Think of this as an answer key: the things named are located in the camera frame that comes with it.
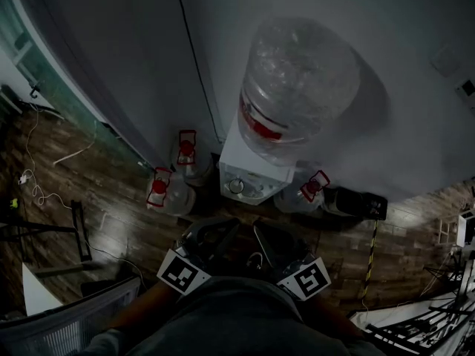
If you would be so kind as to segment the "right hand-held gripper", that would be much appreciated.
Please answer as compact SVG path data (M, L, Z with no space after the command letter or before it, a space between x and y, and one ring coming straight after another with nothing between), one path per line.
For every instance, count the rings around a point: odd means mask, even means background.
M306 301L331 284L323 260L303 239L270 222L254 223L253 229L269 264L270 278L290 297Z

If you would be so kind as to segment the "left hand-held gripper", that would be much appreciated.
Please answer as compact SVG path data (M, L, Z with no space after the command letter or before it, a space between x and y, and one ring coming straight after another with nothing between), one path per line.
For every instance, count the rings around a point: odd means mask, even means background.
M192 223L168 250L157 277L188 295L225 263L225 253L240 226L239 219L212 217Z

